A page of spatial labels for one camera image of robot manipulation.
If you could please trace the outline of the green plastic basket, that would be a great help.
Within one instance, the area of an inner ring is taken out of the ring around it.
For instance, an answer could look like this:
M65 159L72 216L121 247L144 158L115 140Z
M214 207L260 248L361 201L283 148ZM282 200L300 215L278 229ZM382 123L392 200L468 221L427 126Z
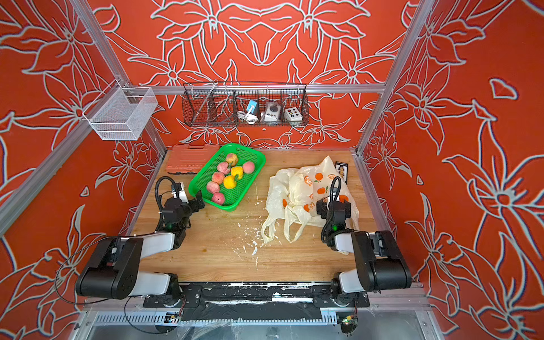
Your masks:
M240 144L222 146L188 186L193 197L224 211L234 211L266 164L265 155Z

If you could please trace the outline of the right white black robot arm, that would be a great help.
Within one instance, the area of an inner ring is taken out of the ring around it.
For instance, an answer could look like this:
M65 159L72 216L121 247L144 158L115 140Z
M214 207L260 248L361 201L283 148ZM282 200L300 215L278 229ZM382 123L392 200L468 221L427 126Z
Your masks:
M356 267L334 276L331 295L410 288L412 275L391 231L370 233L347 226L354 209L341 200L341 183L341 177L334 177L329 196L317 202L317 214L324 219L321 241L336 252L353 254Z

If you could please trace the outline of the blue white small box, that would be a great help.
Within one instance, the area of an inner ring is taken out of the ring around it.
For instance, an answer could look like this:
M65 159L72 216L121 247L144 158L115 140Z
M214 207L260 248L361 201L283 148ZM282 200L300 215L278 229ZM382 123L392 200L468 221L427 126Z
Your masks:
M258 103L256 101L250 100L245 112L248 114L254 115L258 109Z

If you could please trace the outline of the clear plastic wall bin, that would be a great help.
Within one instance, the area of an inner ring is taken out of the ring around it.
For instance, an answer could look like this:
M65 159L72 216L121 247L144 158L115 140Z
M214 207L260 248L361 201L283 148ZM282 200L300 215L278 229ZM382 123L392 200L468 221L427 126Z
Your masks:
M158 105L150 87L114 88L92 103L84 119L102 140L136 141Z

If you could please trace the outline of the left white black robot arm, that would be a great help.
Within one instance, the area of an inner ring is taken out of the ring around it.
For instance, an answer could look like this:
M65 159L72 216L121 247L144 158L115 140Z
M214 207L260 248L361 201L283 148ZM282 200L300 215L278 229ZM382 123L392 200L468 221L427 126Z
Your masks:
M182 299L179 280L173 273L140 270L140 261L180 248L191 228L190 217L205 208L203 194L188 199L183 184L160 177L154 189L160 219L154 232L129 237L107 237L96 245L76 282L78 296L124 300L154 296L175 305Z

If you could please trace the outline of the white orange-print plastic bag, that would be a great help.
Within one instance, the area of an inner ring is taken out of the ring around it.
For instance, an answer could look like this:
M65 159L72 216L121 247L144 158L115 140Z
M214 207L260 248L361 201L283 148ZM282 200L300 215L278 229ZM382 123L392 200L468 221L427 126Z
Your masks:
M283 221L283 234L290 243L296 242L307 226L324 227L325 220L317 213L317 202L329 197L332 181L339 175L329 156L318 165L277 171L269 179L266 199L269 215L261 228L263 241L273 241L277 220Z

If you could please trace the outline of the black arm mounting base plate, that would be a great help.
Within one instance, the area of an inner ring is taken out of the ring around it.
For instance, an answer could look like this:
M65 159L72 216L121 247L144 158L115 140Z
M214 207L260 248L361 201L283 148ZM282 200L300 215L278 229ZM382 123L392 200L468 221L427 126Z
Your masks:
M177 312L181 321L325 322L370 306L368 293L340 293L330 282L181 283L177 302L148 296L145 308Z

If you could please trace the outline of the pink yellow peach top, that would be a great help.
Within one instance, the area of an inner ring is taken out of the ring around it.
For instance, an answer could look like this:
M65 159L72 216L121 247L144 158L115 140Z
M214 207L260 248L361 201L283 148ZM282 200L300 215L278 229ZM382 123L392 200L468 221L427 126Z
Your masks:
M229 153L225 157L225 161L229 164L229 167L235 167L239 161L239 158L235 153Z

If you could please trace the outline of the white button remote box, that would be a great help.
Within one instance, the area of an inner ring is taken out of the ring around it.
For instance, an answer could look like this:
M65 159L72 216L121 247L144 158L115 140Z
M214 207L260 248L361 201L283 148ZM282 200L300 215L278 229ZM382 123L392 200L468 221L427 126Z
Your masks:
M303 115L296 107L291 107L284 110L284 119L291 124L302 123Z

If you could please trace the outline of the yellow peach upper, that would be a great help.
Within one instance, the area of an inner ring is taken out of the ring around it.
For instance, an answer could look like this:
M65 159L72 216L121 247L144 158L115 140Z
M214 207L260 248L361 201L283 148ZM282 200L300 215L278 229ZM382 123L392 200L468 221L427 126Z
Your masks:
M241 180L244 176L244 169L242 166L235 166L232 167L230 170L230 174L238 181Z

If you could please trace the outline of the grey white timer device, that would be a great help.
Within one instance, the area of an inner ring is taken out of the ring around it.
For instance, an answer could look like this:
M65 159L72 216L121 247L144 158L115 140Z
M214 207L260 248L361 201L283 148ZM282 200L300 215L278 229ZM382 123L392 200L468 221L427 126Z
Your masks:
M281 106L276 102L267 102L265 111L262 115L264 123L278 123L280 121Z

